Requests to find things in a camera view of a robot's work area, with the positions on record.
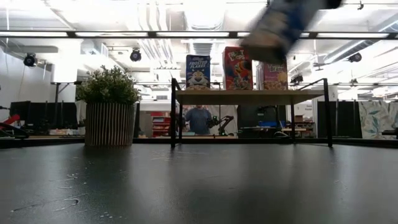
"patterned curtain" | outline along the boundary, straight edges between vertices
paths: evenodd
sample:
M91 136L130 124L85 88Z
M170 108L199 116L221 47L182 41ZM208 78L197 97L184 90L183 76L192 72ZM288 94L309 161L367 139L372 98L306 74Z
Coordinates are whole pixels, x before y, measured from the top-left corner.
M383 136L385 130L398 128L398 103L384 101L359 102L362 137L364 139L395 139Z

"blue shirt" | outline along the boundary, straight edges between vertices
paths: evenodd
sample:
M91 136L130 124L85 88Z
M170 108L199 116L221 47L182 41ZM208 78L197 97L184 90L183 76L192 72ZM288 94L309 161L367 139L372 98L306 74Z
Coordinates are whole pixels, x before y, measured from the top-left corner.
M211 113L204 108L192 108L185 115L185 120L189 121L190 131L195 134L210 134L207 127L208 119L211 119Z

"frosted flakes box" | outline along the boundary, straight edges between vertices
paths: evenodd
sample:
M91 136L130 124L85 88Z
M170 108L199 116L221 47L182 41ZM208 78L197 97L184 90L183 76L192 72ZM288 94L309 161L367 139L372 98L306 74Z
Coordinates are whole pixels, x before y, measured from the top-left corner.
M187 55L187 90L210 89L210 56Z
M224 90L252 90L251 59L242 47L226 47L223 52Z
M288 90L286 59L280 65L259 62L257 71L260 90Z

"ceiling light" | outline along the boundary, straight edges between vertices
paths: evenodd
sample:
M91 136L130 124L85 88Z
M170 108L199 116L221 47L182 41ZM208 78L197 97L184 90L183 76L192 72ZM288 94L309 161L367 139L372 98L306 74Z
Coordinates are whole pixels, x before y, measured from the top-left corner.
M303 32L303 33L300 34L301 38L306 38L306 37L309 37L309 36L310 36L309 32Z
M66 32L1 31L0 36L14 37L68 37Z
M228 37L229 32L158 32L158 37Z
M147 37L147 32L76 32L78 37Z
M238 37L247 37L249 34L249 32L238 32Z
M181 40L181 44L225 44L224 40L188 39Z
M319 38L344 38L344 39L373 39L385 38L388 34L383 33L319 33Z

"green plant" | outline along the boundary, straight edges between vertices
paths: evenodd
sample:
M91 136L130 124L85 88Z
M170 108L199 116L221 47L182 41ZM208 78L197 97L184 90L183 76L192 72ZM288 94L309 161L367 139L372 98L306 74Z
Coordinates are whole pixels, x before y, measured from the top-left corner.
M139 101L141 97L134 88L134 80L119 67L89 73L87 81L76 89L76 98L86 103L120 103L131 105Z

